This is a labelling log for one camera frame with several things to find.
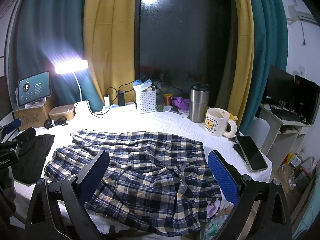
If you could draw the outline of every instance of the smartphone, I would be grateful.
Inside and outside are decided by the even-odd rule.
[[[235,143],[232,147],[233,147],[233,148],[236,150],[236,152],[241,156],[241,158],[242,158],[244,161],[246,161],[245,158],[243,157],[242,150],[241,150],[240,146],[239,146],[237,143]]]
[[[236,136],[243,157],[252,172],[264,171],[268,168],[260,150],[250,136]]]

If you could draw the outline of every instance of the wall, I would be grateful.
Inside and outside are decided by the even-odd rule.
[[[288,5],[293,5],[293,0],[282,0],[287,18],[290,18]],[[310,13],[307,6],[302,0],[296,0],[297,11]],[[305,78],[320,85],[320,27],[316,24],[302,21],[306,44],[302,45],[303,34],[300,21],[288,25],[289,48],[288,48],[288,63],[287,72],[295,75],[298,73],[299,65],[306,68]],[[320,134],[320,114],[318,112],[316,121],[312,125],[303,139],[303,142],[298,149],[300,153],[302,145],[307,148],[304,153],[301,153],[303,159],[314,156],[316,161],[320,160],[319,149],[319,134]]]
[[[8,92],[7,78],[4,71],[5,40],[7,37],[8,25],[15,3],[8,9],[0,10],[0,120],[12,111]]]

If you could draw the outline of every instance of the black cloth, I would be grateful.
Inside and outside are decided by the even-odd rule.
[[[14,179],[26,184],[40,179],[53,141],[54,135],[51,134],[38,135],[28,141],[19,152],[19,162],[12,165]]]

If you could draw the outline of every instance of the white tablecloth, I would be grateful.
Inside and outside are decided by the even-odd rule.
[[[249,174],[254,180],[269,182],[272,163],[263,155],[268,165],[265,171],[251,173],[239,154],[233,149],[233,142],[225,137],[215,137],[204,131],[204,123],[193,123],[189,119],[182,118],[180,115],[171,112],[152,112],[139,114],[137,110],[122,113],[106,114],[103,119],[92,116],[85,107],[76,109],[75,117],[68,121],[67,126],[55,126],[50,130],[45,128],[37,128],[37,135],[50,133],[55,135],[54,143],[51,151],[46,158],[45,165],[51,160],[54,150],[58,147],[68,146],[72,142],[70,133],[81,129],[92,129],[104,132],[131,132],[131,131],[149,131],[171,133],[179,136],[187,137],[203,143],[206,159],[212,150],[218,150],[222,157],[236,167],[240,174]],[[31,199],[34,185],[25,185],[18,181],[15,182],[17,193],[16,205],[18,212],[26,215],[28,204]],[[222,196],[221,208],[226,208],[229,203]],[[65,207],[60,205],[61,213],[64,217],[68,217]],[[109,232],[109,225],[115,225],[116,231],[127,229],[128,227],[117,222],[107,220],[103,217],[90,215],[97,228],[102,233]]]

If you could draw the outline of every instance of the black monitor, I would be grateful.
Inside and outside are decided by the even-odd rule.
[[[19,80],[18,106],[36,102],[50,95],[49,71],[44,71]]]
[[[293,109],[301,113],[309,124],[313,124],[319,108],[320,87],[303,77],[294,78]]]
[[[294,76],[273,65],[270,66],[267,82],[267,98],[293,103]]]

